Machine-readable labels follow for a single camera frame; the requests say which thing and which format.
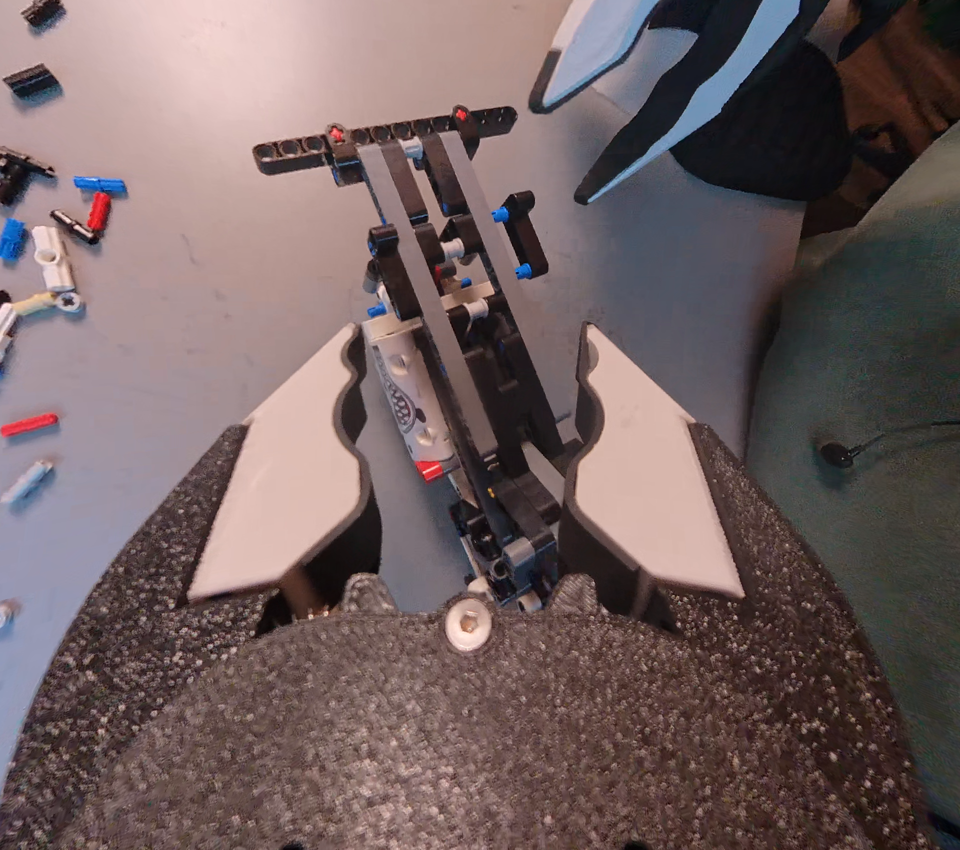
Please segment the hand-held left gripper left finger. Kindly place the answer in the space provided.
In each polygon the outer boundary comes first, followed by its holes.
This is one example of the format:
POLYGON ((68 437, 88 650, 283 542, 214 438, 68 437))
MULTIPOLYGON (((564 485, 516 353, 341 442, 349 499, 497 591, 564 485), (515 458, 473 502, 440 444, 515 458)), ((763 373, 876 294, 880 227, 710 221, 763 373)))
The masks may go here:
POLYGON ((188 586, 189 601, 279 588, 337 601, 375 571, 375 492, 357 447, 366 350, 345 326, 244 421, 241 448, 188 586))

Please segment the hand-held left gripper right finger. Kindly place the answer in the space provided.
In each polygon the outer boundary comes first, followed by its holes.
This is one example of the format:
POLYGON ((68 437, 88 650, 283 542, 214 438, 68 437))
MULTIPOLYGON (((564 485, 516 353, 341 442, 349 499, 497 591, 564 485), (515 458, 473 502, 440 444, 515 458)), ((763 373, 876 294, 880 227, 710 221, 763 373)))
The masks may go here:
POLYGON ((600 600, 745 598, 691 432, 694 418, 598 327, 581 329, 558 557, 600 600))

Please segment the toy vehicle chassis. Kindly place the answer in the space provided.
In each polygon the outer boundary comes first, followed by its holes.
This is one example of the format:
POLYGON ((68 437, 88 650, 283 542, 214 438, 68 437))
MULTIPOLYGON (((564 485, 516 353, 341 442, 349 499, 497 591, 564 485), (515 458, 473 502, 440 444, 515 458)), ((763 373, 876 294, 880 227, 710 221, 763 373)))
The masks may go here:
POLYGON ((364 184, 379 224, 367 233, 362 324, 381 386, 426 484, 449 480, 450 507, 479 586, 535 612, 561 574, 559 521, 577 436, 556 412, 522 332, 536 323, 518 258, 468 169, 480 143, 510 133, 509 105, 256 144, 259 172, 328 167, 364 184))

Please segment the black building beam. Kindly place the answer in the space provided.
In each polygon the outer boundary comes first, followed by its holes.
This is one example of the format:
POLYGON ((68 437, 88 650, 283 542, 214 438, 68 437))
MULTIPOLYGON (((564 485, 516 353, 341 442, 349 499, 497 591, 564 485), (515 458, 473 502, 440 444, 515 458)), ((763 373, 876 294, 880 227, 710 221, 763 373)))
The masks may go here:
POLYGON ((503 206, 507 206, 511 211, 510 222, 503 225, 518 265, 529 263, 533 268, 534 278, 537 278, 548 272, 549 265, 534 224, 530 220, 535 204, 536 198, 531 191, 510 194, 503 203, 503 206))

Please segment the grey desk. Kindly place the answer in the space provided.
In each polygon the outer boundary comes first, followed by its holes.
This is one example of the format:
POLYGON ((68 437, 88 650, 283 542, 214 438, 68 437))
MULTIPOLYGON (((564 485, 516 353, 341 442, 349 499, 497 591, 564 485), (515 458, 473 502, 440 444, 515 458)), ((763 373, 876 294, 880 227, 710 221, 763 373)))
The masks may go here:
POLYGON ((90 589, 222 431, 347 322, 365 316, 365 188, 327 170, 265 176, 254 144, 510 104, 474 168, 488 200, 530 189, 549 260, 531 308, 556 335, 541 370, 564 407, 583 320, 742 457, 766 318, 792 267, 797 204, 702 184, 670 154, 590 207, 576 185, 628 118, 594 89, 527 100, 570 0, 2 0, 2 75, 46 64, 41 103, 2 88, 2 145, 55 166, 12 214, 87 202, 74 175, 122 178, 102 244, 70 243, 85 300, 19 326, 2 421, 59 426, 2 441, 2 770, 90 589))

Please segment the pile of small building parts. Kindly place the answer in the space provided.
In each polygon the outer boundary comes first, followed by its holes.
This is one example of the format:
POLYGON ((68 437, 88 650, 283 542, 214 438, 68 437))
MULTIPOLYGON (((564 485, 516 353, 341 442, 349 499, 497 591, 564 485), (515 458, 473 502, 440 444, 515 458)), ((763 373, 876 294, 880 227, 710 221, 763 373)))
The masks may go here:
MULTIPOLYGON (((54 23, 66 16, 63 0, 32 0, 21 11, 28 29, 34 35, 51 29, 54 23)), ((44 63, 30 65, 2 77, 3 85, 14 101, 39 104, 62 93, 60 80, 44 63)), ((1 149, 1 201, 2 210, 13 208, 29 189, 35 178, 50 181, 57 179, 56 169, 22 151, 2 146, 1 149)), ((67 235, 86 246, 101 243, 112 207, 112 196, 126 193, 126 184, 120 179, 100 176, 75 176, 74 184, 89 192, 92 203, 86 221, 80 221, 61 209, 49 212, 52 224, 32 227, 23 220, 6 216, 2 220, 1 256, 2 270, 15 264, 30 241, 30 255, 39 268, 42 290, 24 299, 15 301, 2 289, 1 308, 1 362, 2 375, 10 347, 18 331, 18 325, 29 317, 57 310, 76 316, 85 308, 85 301, 77 288, 75 271, 66 249, 67 235)), ((58 428, 60 418, 56 412, 43 412, 2 424, 2 440, 14 440, 35 433, 58 428)), ((38 460, 18 476, 10 487, 2 490, 2 510, 19 510, 30 496, 40 488, 53 473, 51 460, 38 460)))

